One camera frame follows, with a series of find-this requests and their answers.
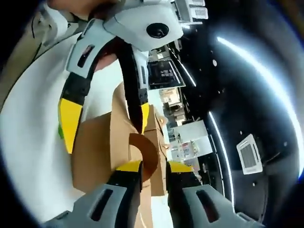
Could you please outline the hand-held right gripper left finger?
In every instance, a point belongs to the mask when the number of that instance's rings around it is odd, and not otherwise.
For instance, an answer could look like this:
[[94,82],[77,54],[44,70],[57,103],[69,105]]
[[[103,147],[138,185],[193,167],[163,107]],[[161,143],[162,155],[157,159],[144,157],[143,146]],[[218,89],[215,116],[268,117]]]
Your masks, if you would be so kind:
[[44,223],[46,228],[133,228],[142,190],[143,163],[118,167],[107,183],[80,197],[72,211]]

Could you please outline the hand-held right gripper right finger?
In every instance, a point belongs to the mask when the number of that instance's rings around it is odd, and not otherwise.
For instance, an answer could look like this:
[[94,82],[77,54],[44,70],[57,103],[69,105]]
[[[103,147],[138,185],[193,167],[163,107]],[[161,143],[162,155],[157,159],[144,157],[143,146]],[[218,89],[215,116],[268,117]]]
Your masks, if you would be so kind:
[[168,206],[175,228],[263,228],[234,211],[232,202],[210,185],[202,185],[192,168],[176,161],[166,164]]

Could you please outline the person's left hand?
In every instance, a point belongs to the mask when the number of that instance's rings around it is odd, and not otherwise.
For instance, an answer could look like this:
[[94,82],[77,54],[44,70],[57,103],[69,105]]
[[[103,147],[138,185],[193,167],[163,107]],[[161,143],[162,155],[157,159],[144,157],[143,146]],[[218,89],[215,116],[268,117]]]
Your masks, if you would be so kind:
[[119,0],[47,0],[47,5],[59,11],[66,11],[85,20],[106,19],[109,11]]

